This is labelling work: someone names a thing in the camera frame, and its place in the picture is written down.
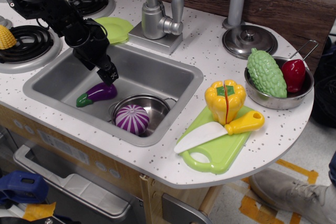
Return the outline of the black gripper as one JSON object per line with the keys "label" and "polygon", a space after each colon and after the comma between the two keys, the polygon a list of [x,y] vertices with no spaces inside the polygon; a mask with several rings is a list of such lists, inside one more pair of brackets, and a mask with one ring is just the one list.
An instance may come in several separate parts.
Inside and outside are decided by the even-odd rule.
{"label": "black gripper", "polygon": [[88,70],[98,67],[98,76],[108,86],[119,78],[116,66],[107,55],[109,45],[110,42],[104,30],[91,30],[87,38],[71,44],[73,55]]}

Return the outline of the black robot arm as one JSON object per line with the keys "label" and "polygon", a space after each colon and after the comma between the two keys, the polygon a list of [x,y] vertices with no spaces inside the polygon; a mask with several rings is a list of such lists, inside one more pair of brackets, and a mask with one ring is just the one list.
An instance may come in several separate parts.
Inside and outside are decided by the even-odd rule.
{"label": "black robot arm", "polygon": [[7,0],[13,10],[25,19],[42,19],[66,44],[87,69],[108,86],[119,77],[107,54],[110,42],[106,29],[93,19],[84,19],[69,0]]}

